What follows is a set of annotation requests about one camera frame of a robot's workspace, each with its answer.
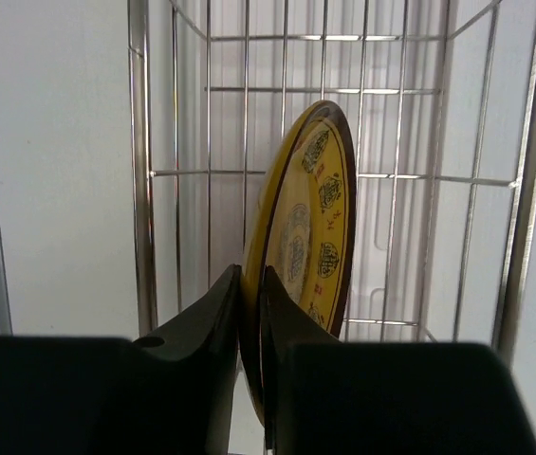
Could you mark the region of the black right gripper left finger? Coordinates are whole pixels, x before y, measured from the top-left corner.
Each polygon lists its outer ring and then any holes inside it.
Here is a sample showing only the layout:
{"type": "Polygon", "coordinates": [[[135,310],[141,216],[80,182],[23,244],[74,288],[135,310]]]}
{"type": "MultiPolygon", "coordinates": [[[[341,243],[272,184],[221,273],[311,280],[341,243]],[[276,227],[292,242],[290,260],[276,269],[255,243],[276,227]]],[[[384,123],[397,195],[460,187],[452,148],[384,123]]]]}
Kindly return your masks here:
{"type": "Polygon", "coordinates": [[[240,268],[134,341],[0,337],[0,454],[224,454],[240,268]]]}

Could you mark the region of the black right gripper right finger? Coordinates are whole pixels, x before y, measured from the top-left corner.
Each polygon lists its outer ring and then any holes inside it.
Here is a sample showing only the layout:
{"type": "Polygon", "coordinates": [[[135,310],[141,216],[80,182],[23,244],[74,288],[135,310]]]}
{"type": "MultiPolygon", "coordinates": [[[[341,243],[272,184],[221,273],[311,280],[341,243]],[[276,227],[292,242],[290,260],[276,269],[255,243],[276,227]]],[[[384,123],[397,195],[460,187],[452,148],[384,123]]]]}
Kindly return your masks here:
{"type": "Polygon", "coordinates": [[[536,454],[508,368],[459,342],[342,342],[261,286],[265,432],[276,454],[536,454]]]}

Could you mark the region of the yellow plate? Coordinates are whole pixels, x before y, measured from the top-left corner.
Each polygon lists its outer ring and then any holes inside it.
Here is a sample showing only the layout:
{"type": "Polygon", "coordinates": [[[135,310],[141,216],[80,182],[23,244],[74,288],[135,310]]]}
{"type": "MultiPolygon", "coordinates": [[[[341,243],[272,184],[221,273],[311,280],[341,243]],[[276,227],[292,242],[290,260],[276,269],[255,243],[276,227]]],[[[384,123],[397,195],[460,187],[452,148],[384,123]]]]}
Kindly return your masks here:
{"type": "Polygon", "coordinates": [[[240,352],[250,397],[265,418],[260,365],[260,286],[274,268],[288,295],[338,337],[351,282],[357,173],[346,115],[311,104],[285,135],[260,191],[241,274],[240,352]]]}

